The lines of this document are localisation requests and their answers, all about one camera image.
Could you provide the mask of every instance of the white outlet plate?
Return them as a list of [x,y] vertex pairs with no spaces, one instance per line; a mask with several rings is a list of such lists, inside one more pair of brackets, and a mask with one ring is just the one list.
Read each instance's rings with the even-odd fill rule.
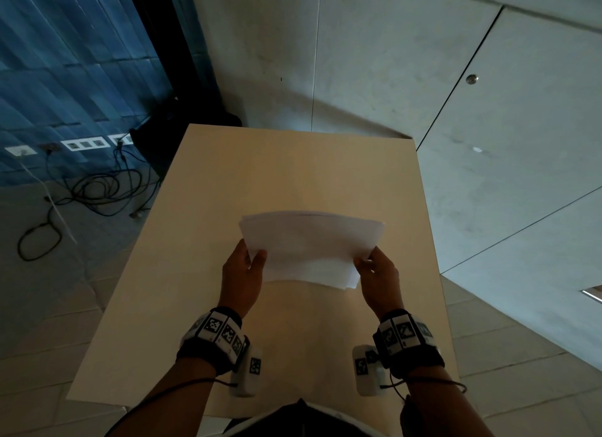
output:
[[69,139],[61,143],[72,152],[83,152],[84,150],[94,150],[95,148],[107,148],[111,145],[102,137],[87,137],[85,139]]
[[25,155],[35,155],[37,152],[31,148],[29,145],[17,145],[16,147],[4,147],[9,153],[14,154],[15,156],[25,156]]
[[124,145],[133,145],[134,142],[132,141],[132,136],[129,135],[129,133],[127,134],[112,134],[110,136],[107,136],[115,145],[119,145],[119,140],[122,141],[122,143]]

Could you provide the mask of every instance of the hand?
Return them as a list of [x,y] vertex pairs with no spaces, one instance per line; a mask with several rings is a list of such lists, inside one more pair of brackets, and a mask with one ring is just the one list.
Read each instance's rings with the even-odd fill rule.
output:
[[251,262],[244,239],[222,267],[222,292],[217,306],[230,307],[244,318],[257,301],[263,280],[267,251],[260,250]]
[[362,283],[362,294],[366,304],[380,320],[387,312],[402,309],[402,292],[399,289],[399,272],[395,264],[374,247],[368,260],[353,259]]

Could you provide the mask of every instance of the paper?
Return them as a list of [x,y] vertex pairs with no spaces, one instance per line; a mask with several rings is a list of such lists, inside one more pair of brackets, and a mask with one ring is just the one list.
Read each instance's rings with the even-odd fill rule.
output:
[[355,288],[353,258],[368,258],[384,223],[324,212],[268,212],[239,223],[249,254],[267,250],[264,281],[301,280]]

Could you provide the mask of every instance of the blue tile wall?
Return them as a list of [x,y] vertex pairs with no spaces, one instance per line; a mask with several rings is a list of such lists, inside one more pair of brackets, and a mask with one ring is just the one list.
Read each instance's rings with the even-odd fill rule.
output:
[[[217,90],[192,0],[175,0],[199,73]],[[0,0],[0,186],[32,181],[4,147],[125,133],[172,87],[131,0]],[[23,164],[48,178],[45,156]],[[113,149],[63,150],[49,171],[113,166]]]

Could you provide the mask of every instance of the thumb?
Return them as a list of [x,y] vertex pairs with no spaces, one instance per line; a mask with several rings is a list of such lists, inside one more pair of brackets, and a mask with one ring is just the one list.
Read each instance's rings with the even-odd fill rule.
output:
[[366,277],[368,274],[372,274],[372,267],[371,267],[370,263],[368,263],[367,261],[364,261],[361,258],[354,258],[353,265],[355,266],[355,269],[359,273],[359,276],[362,278]]
[[252,274],[258,274],[261,276],[261,273],[263,272],[263,266],[266,265],[266,260],[267,260],[267,251],[266,250],[258,251],[257,254],[255,255],[255,257],[253,258],[253,262],[251,263],[251,269],[249,269],[249,271]]

